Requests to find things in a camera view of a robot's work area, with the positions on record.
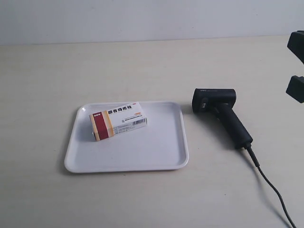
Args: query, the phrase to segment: black device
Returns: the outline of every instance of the black device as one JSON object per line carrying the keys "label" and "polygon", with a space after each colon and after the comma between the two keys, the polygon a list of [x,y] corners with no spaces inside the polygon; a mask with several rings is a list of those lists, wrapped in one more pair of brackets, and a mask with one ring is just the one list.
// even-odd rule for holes
{"label": "black device", "polygon": [[244,148],[248,151],[254,165],[257,167],[262,177],[278,195],[288,221],[292,227],[295,228],[296,226],[288,215],[281,194],[262,172],[260,164],[251,149],[252,137],[232,110],[236,99],[237,95],[234,89],[195,89],[192,99],[192,110],[196,114],[203,112],[213,113],[225,127],[234,142],[235,148]]}
{"label": "black device", "polygon": [[[304,64],[304,31],[293,32],[290,35],[287,47]],[[304,77],[292,76],[286,93],[300,103],[304,103]]]}

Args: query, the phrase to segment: white table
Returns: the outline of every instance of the white table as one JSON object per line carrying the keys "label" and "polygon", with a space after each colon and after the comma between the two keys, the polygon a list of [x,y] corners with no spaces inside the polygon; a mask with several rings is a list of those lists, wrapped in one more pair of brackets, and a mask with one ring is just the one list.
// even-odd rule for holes
{"label": "white table", "polygon": [[[234,88],[262,170],[304,227],[304,105],[285,90],[303,64],[288,36],[0,47],[0,227],[286,227],[279,200],[219,122],[191,111],[196,87]],[[177,171],[72,175],[78,107],[173,100],[190,161]]]}

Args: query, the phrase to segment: cord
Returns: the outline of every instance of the cord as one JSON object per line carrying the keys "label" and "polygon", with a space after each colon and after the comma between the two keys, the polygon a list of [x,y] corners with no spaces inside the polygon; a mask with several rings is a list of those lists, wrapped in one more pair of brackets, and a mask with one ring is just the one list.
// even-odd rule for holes
{"label": "cord", "polygon": [[250,155],[253,163],[255,164],[255,166],[257,167],[257,169],[259,170],[259,172],[262,175],[262,177],[264,178],[264,180],[267,182],[267,184],[269,184],[269,186],[276,192],[277,196],[279,197],[281,205],[282,205],[282,208],[283,208],[283,211],[284,211],[284,213],[285,213],[288,221],[290,222],[291,226],[293,228],[296,228],[294,222],[292,221],[292,219],[290,218],[290,216],[289,216],[289,214],[287,212],[286,206],[284,204],[284,201],[283,201],[283,198],[282,198],[280,192],[275,188],[275,186],[268,180],[268,178],[262,172],[262,170],[260,168],[260,164],[258,163],[257,158],[256,158],[255,154],[253,153],[253,150],[251,149],[251,144],[246,145],[245,149],[248,151],[248,153],[249,153],[249,155]]}

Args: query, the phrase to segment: yellow stripe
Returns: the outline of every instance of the yellow stripe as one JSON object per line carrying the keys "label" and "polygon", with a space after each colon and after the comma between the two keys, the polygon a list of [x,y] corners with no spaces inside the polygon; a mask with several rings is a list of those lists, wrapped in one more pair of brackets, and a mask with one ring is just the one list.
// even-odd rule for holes
{"label": "yellow stripe", "polygon": [[113,126],[112,126],[112,123],[111,123],[109,113],[107,111],[103,111],[101,113],[103,115],[104,123],[105,123],[105,126],[106,126],[107,130],[108,130],[109,137],[114,136]]}
{"label": "yellow stripe", "polygon": [[91,122],[92,122],[92,126],[93,126],[93,132],[94,132],[96,141],[100,141],[99,134],[98,134],[98,131],[97,131],[97,127],[96,127],[96,123],[95,123],[95,119],[94,119],[93,114],[90,115],[90,118],[91,118]]}

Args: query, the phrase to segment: barcode scanner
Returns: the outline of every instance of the barcode scanner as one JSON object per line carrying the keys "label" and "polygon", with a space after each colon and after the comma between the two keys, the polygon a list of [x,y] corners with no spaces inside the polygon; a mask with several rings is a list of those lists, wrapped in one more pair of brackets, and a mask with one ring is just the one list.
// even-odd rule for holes
{"label": "barcode scanner", "polygon": [[260,164],[258,163],[257,158],[251,149],[251,143],[253,141],[252,137],[232,110],[236,99],[237,95],[234,89],[195,89],[192,99],[192,109],[194,113],[213,113],[220,120],[230,135],[235,148],[245,148],[248,151],[253,163],[261,173],[262,177],[278,195],[288,221],[293,228],[296,228],[295,224],[287,213],[287,209],[281,194],[267,179],[260,168]]}

